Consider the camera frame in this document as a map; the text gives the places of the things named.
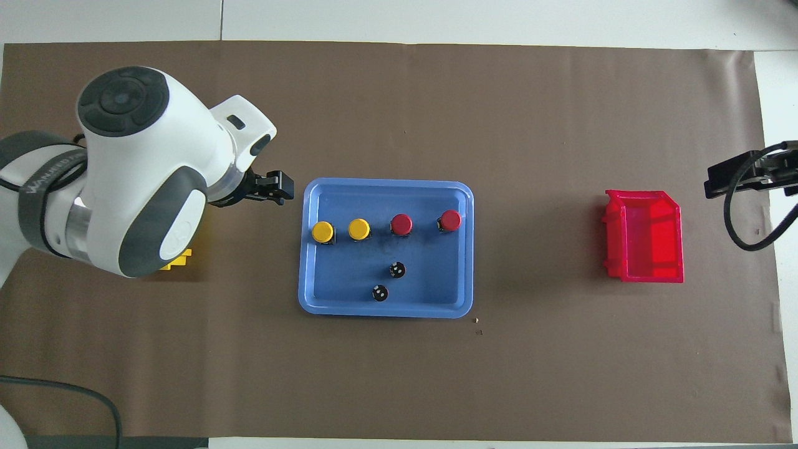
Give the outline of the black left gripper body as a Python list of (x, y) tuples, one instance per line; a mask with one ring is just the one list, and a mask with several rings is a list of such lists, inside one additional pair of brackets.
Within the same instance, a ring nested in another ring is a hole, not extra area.
[(243, 173), (242, 181), (234, 190), (216, 201), (209, 201), (209, 205), (217, 208), (224, 208), (235, 205), (243, 200), (259, 201), (258, 179), (260, 179), (260, 176), (249, 168)]

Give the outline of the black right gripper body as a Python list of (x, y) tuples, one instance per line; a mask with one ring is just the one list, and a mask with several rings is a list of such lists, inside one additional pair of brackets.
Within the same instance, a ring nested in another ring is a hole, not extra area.
[(784, 150), (761, 157), (754, 167), (760, 181), (754, 190), (784, 190), (786, 196), (798, 195), (798, 150)]

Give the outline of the blue plastic tray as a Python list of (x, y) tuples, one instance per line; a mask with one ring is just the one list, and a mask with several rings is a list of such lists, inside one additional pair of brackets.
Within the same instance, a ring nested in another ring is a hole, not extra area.
[[(458, 210), (462, 227), (440, 233), (436, 219)], [(390, 220), (406, 213), (414, 221), (408, 238), (390, 232)], [(372, 233), (353, 241), (347, 233), (362, 217)], [(328, 221), (336, 242), (316, 244), (311, 227)], [(457, 181), (416, 181), (319, 177), (303, 195), (297, 299), (307, 312), (325, 315), (458, 319), (474, 302), (475, 196)], [(401, 261), (405, 276), (391, 278)], [(390, 295), (374, 301), (371, 290), (384, 284)]]

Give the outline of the yellow plastic storage bin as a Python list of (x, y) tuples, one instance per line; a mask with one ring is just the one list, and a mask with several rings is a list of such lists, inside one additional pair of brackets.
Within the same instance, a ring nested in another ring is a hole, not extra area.
[(172, 268), (174, 267), (185, 266), (191, 257), (192, 257), (192, 249), (186, 248), (179, 256), (177, 256), (176, 259), (169, 262), (165, 266), (162, 266), (160, 268), (160, 271), (166, 272), (166, 271), (171, 271)]

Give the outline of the red plastic storage bin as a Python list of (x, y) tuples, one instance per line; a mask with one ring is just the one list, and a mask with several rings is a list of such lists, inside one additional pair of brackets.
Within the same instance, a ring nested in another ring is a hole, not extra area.
[(681, 208), (665, 191), (606, 190), (602, 215), (610, 278), (683, 283)]

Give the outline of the brown paper table mat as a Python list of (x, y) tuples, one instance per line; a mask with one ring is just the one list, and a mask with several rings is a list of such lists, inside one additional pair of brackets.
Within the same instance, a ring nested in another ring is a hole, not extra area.
[[(277, 126), (257, 159), (475, 195), (461, 319), (316, 316), (302, 200), (206, 210), (187, 266), (120, 278), (32, 250), (0, 290), (0, 374), (99, 390), (128, 435), (789, 442), (772, 249), (730, 242), (706, 170), (766, 143), (741, 51), (319, 42), (6, 45), (0, 136), (78, 132), (109, 69), (162, 69)], [(681, 208), (683, 283), (610, 278), (606, 190)]]

